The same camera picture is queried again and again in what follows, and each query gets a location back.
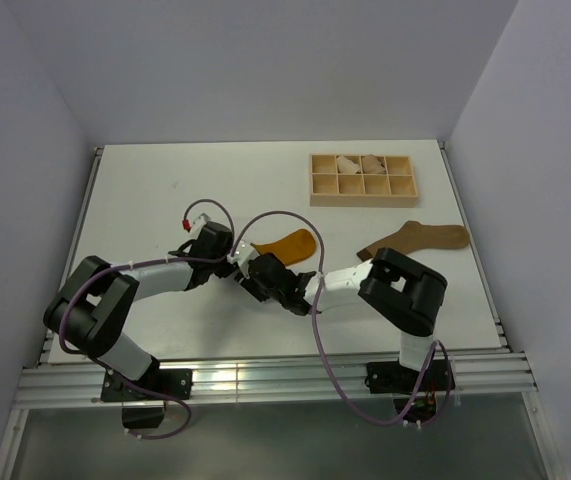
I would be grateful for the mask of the yellow sock with brown cuff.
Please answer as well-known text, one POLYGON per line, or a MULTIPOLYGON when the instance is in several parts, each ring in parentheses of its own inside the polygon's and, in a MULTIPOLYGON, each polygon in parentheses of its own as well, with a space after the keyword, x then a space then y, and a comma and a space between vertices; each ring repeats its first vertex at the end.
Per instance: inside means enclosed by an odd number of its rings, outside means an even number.
POLYGON ((254 259, 261 255, 273 254, 288 267, 313 256, 317 249, 317 243, 310 231, 298 229, 271 243, 252 243, 252 247, 257 252, 254 259))

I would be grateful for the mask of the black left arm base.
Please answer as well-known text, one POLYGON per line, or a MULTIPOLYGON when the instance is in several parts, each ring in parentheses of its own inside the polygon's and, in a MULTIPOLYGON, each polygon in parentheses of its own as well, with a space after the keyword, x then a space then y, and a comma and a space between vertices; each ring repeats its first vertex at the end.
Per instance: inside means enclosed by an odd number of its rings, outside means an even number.
POLYGON ((186 368, 160 369, 138 381, 106 372, 100 401, 122 404, 121 423, 128 433, 140 434, 143 438, 165 438, 169 433, 152 434, 151 430, 161 426, 169 403, 180 405, 186 414, 178 432, 191 422, 192 410, 185 401, 191 396, 192 380, 193 371, 186 368))

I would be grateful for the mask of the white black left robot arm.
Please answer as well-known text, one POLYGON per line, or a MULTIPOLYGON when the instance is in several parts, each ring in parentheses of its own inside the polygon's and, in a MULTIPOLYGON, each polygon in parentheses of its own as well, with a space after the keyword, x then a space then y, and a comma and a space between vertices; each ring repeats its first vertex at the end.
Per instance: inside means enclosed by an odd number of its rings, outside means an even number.
POLYGON ((98 256, 81 261, 45 310, 43 323, 80 354, 124 376, 124 388, 148 399, 160 386, 158 360, 124 332, 131 306, 152 296, 186 292, 223 276, 233 231, 211 220, 167 259, 121 269, 98 256))

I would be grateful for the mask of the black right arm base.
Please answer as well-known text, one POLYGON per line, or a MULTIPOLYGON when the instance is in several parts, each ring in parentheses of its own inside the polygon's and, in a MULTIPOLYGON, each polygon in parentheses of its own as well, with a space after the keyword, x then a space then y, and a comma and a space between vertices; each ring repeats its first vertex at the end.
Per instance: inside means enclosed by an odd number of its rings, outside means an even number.
MULTIPOLYGON (((366 364, 365 386, 371 394, 412 393, 419 373, 403 367, 398 361, 369 362, 366 364)), ((445 360, 433 360, 421 381, 417 397, 403 420, 415 425, 433 419, 439 411, 437 395, 452 394, 456 387, 453 372, 445 360)))

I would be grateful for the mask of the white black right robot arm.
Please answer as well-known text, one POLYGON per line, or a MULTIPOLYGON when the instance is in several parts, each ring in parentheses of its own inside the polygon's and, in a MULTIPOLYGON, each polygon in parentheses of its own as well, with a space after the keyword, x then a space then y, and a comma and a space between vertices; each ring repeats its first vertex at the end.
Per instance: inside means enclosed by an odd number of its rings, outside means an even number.
POLYGON ((274 254, 253 248, 247 253, 237 249, 228 261, 239 269, 239 283, 256 299, 273 300, 298 316, 366 303, 400 331, 400 383, 417 390, 431 379, 426 357, 447 289, 447 280, 438 272, 391 248, 327 273, 296 273, 274 254))

